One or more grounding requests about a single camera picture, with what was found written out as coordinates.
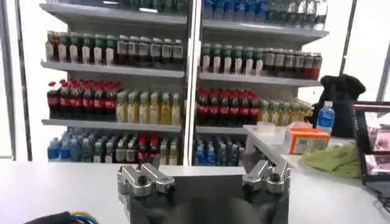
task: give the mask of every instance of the white surface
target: white surface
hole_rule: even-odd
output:
[[[254,75],[200,73],[199,78],[203,80],[223,80],[223,81],[230,81],[230,82],[264,83],[264,84],[286,85],[286,86],[296,86],[296,87],[321,86],[321,84],[317,80],[284,79],[284,78],[254,76]]]
[[[184,72],[170,71],[162,69],[148,69],[148,68],[133,68],[128,66],[101,66],[101,65],[82,65],[74,63],[59,63],[59,62],[41,62],[42,67],[51,68],[62,71],[83,71],[83,72],[97,72],[106,75],[122,74],[122,75],[142,75],[142,76],[159,76],[182,78]]]
[[[42,215],[84,210],[99,223],[128,223],[118,200],[116,164],[1,163],[0,222],[24,223]],[[242,167],[163,166],[167,175],[244,174]],[[357,181],[291,172],[289,224],[385,224],[390,215]]]
[[[80,127],[80,128],[104,128],[115,130],[138,130],[138,131],[165,131],[165,132],[179,132],[181,126],[175,125],[154,125],[154,124],[132,124],[119,122],[105,122],[105,121],[78,121],[78,120],[62,120],[62,119],[42,119],[44,125],[57,125],[66,127]]]

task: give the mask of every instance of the green cloth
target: green cloth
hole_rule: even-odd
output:
[[[331,145],[325,150],[306,152],[302,161],[307,165],[344,178],[360,177],[358,157],[352,143]]]

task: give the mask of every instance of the blue water bottle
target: blue water bottle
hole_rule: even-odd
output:
[[[215,151],[214,151],[214,146],[212,144],[208,145],[207,165],[208,166],[215,166]]]
[[[236,0],[235,2],[235,21],[243,21],[245,15],[245,0]]]
[[[317,118],[317,129],[328,134],[332,132],[332,127],[335,123],[335,111],[332,109],[332,106],[332,101],[325,101],[324,107],[318,112]]]
[[[256,9],[255,0],[248,0],[245,6],[245,21],[248,22],[255,21],[255,9]]]
[[[224,0],[215,0],[214,1],[214,19],[223,19],[224,18]]]
[[[203,151],[203,143],[198,142],[196,152],[195,152],[195,165],[203,166],[204,164],[204,151]]]
[[[204,0],[204,19],[213,19],[214,14],[214,0]]]
[[[234,19],[234,0],[225,0],[225,15],[224,20],[233,21]]]

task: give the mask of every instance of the blue cable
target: blue cable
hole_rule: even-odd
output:
[[[98,221],[96,221],[96,219],[85,216],[85,215],[72,216],[70,221],[76,222],[78,220],[83,221],[83,222],[92,223],[92,224],[99,224]]]

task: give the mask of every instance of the bottle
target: bottle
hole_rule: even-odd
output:
[[[282,77],[284,64],[285,64],[285,55],[283,53],[283,49],[275,50],[274,76]]]
[[[160,165],[168,164],[167,140],[164,139],[160,144]]]
[[[288,9],[287,9],[287,26],[295,26],[298,19],[297,13],[297,1],[296,0],[288,0]]]
[[[200,125],[207,124],[209,114],[208,106],[208,93],[201,91],[199,96],[199,102],[197,106],[197,122]]]
[[[58,45],[58,60],[59,62],[66,63],[70,61],[70,53],[69,53],[69,36],[66,32],[60,32],[60,44]]]
[[[158,153],[160,152],[157,135],[151,137],[151,143],[149,145],[149,148],[150,148],[149,157],[151,157],[154,160],[158,156]]]
[[[245,21],[254,22],[255,21],[255,10],[256,3],[255,0],[247,0],[245,6]]]
[[[126,149],[126,162],[135,163],[136,154],[137,153],[135,151],[134,141],[130,140]]]
[[[229,74],[230,68],[232,67],[232,45],[225,45],[222,50],[222,58],[221,58],[221,66],[220,73],[221,74]]]
[[[275,63],[275,51],[273,48],[268,48],[264,52],[264,70],[267,71],[269,75],[272,74]]]
[[[148,38],[141,37],[138,42],[138,55],[140,56],[140,66],[141,67],[149,67],[149,57],[150,52],[148,52]]]
[[[231,72],[234,74],[240,74],[241,67],[243,65],[243,59],[241,58],[243,47],[235,46],[233,48],[233,62]]]
[[[299,0],[296,27],[304,28],[307,19],[307,0]]]
[[[289,2],[286,0],[277,1],[278,24],[285,26],[288,19]]]
[[[223,127],[229,126],[229,93],[223,92],[219,106],[219,125]]]
[[[233,21],[235,11],[235,1],[225,0],[225,15],[224,20]]]
[[[257,119],[259,115],[259,106],[260,106],[260,100],[258,95],[254,94],[250,99],[250,109],[249,109],[249,115],[250,118],[248,120],[248,124],[256,125]]]
[[[313,71],[313,62],[314,62],[313,54],[307,52],[305,54],[305,64],[303,65],[303,70],[302,70],[303,79],[311,79],[311,73]]]
[[[106,55],[106,64],[107,65],[115,65],[116,64],[116,49],[117,43],[114,36],[107,36],[107,48],[105,50]]]
[[[71,100],[68,83],[63,82],[60,91],[60,114],[61,117],[71,117]]]
[[[50,118],[59,116],[60,112],[60,92],[55,88],[55,82],[49,82],[49,91],[47,93]]]
[[[214,0],[204,0],[204,14],[203,19],[213,19],[214,14]]]
[[[184,69],[184,60],[183,60],[183,46],[181,40],[175,40],[175,45],[173,46],[173,57],[172,62],[176,70],[182,71]]]
[[[127,45],[127,51],[129,54],[129,65],[138,66],[140,57],[138,55],[138,37],[131,36],[129,44]]]
[[[256,76],[261,75],[263,65],[263,48],[256,48],[253,55],[253,70]]]
[[[280,126],[285,127],[290,124],[290,103],[284,102],[282,109],[282,123]]]
[[[129,105],[127,106],[127,120],[130,123],[137,124],[140,121],[140,102],[138,91],[129,94]]]
[[[149,93],[145,91],[141,94],[140,124],[149,124],[149,121],[150,121]]]
[[[219,150],[217,155],[217,166],[226,166],[226,165],[227,165],[226,145],[221,143],[219,145]]]
[[[56,33],[54,31],[48,31],[48,40],[44,44],[46,48],[46,59],[47,61],[58,61],[59,50],[58,41],[56,41]]]
[[[105,65],[105,42],[106,42],[106,36],[101,34],[95,35],[95,43],[96,46],[93,49],[93,55],[94,55],[94,62],[96,65]]]
[[[198,140],[196,146],[196,152],[195,152],[195,165],[197,166],[205,165],[203,149],[204,149],[203,142],[201,140]]]
[[[241,105],[239,108],[239,118],[238,126],[243,126],[244,124],[249,124],[250,114],[249,114],[249,95],[248,93],[243,93],[241,99]]]
[[[161,52],[165,69],[172,69],[172,50],[172,40],[164,39],[164,44],[161,47]]]
[[[238,166],[239,149],[245,150],[244,147],[240,147],[240,145],[237,143],[232,145],[232,152],[230,154],[229,166]]]
[[[177,160],[179,158],[179,151],[177,150],[177,144],[175,140],[172,140],[171,147],[169,149],[169,162],[171,166],[177,166]]]
[[[266,23],[278,23],[278,2],[277,0],[270,0],[267,5]]]
[[[82,63],[86,65],[94,64],[94,54],[93,49],[95,47],[94,36],[90,33],[83,34],[83,46],[81,48],[82,52]]]
[[[170,125],[171,122],[171,100],[169,93],[163,93],[161,104],[161,124]]]
[[[252,73],[252,68],[253,68],[253,48],[252,47],[246,47],[244,54],[243,54],[243,68],[241,73],[244,75],[251,75]]]
[[[127,91],[121,91],[116,95],[116,121],[127,122]]]
[[[210,69],[210,47],[211,44],[203,43],[200,55],[200,65],[203,72],[208,72]]]
[[[317,0],[316,24],[314,25],[314,28],[316,30],[324,30],[327,14],[328,14],[327,0]]]
[[[151,107],[150,107],[151,119],[150,124],[160,123],[160,102],[158,91],[154,91],[151,94]]]
[[[144,163],[149,156],[149,151],[146,147],[146,139],[144,136],[140,136],[140,144],[138,146],[138,162]]]
[[[255,21],[258,23],[265,23],[267,10],[267,0],[257,0],[255,3]]]
[[[295,52],[295,62],[292,78],[303,78],[303,66],[305,64],[305,54],[302,51]]]
[[[214,0],[214,15],[213,19],[221,20],[224,18],[224,0]]]
[[[208,145],[207,150],[207,165],[208,166],[215,166],[215,150],[213,144]]]
[[[218,93],[212,92],[209,102],[208,124],[210,126],[218,125],[219,120],[219,102]]]
[[[158,38],[153,38],[153,43],[151,45],[151,57],[152,57],[152,66],[154,68],[162,68],[161,63],[161,45],[162,40]]]
[[[69,51],[71,54],[71,63],[82,62],[82,41],[80,33],[71,32],[71,45]]]
[[[316,13],[317,13],[317,1],[308,0],[305,29],[314,29],[314,26],[316,25]]]
[[[129,50],[129,37],[126,35],[120,35],[119,41],[116,43],[116,52],[118,53],[118,65],[130,65]]]
[[[245,0],[235,0],[235,14],[234,14],[235,21],[244,21],[245,5],[246,5]]]
[[[104,162],[105,163],[113,163],[113,149],[114,149],[114,145],[111,141],[109,141],[108,143],[106,143],[105,145],[105,158],[104,158]]]
[[[279,102],[276,102],[276,101],[271,101],[270,103],[272,106],[272,111],[271,111],[271,116],[270,116],[270,119],[271,119],[271,122],[274,123],[276,126],[279,125],[279,115],[280,115],[280,104]]]
[[[72,111],[72,117],[73,118],[83,118],[84,112],[83,112],[83,92],[80,88],[80,83],[75,82],[71,91],[71,111]]]
[[[76,138],[71,139],[71,161],[72,162],[80,162],[81,161],[81,147],[77,142]]]
[[[95,149],[93,154],[93,162],[94,163],[101,163],[102,162],[102,142],[95,142]]]
[[[71,149],[70,149],[69,139],[62,142],[60,158],[61,161],[70,161],[71,160]]]
[[[181,125],[182,116],[180,112],[180,94],[174,93],[172,97],[172,125]]]
[[[230,95],[230,108],[229,108],[229,127],[236,127],[238,125],[239,117],[239,98],[238,93],[232,93]]]
[[[319,71],[321,69],[322,57],[321,53],[314,53],[313,56],[313,68],[311,70],[310,78],[313,80],[317,80],[319,77]]]
[[[293,69],[295,56],[293,50],[284,51],[285,55],[285,64],[284,64],[284,77],[285,78],[293,78]]]
[[[126,161],[126,150],[124,149],[124,143],[118,142],[118,146],[115,150],[115,160],[117,163],[124,163]]]
[[[335,111],[332,109],[333,102],[325,101],[324,107],[319,110],[317,118],[317,129],[331,134],[335,122]]]
[[[59,151],[57,148],[57,143],[55,141],[50,141],[49,147],[48,147],[48,160],[49,161],[56,161],[59,158]]]

